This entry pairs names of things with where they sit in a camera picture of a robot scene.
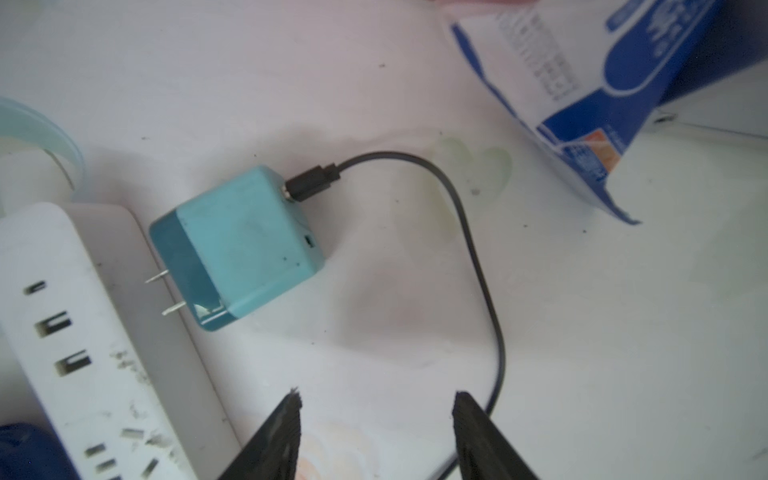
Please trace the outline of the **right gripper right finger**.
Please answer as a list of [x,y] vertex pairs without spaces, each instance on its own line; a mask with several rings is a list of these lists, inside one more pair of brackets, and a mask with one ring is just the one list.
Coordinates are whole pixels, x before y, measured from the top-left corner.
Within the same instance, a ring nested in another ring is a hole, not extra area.
[[456,393],[452,416],[463,479],[539,479],[469,392]]

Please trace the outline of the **blue electric shaver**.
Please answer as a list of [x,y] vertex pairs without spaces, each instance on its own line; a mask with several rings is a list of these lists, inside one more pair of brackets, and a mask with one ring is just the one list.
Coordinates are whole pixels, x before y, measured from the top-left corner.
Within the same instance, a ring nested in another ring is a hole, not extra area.
[[1,478],[78,479],[60,442],[27,423],[1,427]]

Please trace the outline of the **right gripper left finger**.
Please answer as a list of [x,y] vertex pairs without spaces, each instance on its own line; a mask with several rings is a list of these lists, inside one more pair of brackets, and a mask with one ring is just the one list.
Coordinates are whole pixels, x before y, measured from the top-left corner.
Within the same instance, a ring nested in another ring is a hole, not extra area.
[[293,480],[301,442],[302,399],[292,389],[267,417],[220,480]]

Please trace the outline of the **white power strip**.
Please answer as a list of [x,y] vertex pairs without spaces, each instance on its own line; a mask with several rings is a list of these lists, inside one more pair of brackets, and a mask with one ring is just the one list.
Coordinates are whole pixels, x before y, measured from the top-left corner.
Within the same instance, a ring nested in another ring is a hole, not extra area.
[[241,447],[134,216],[1,221],[1,330],[83,479],[216,479]]

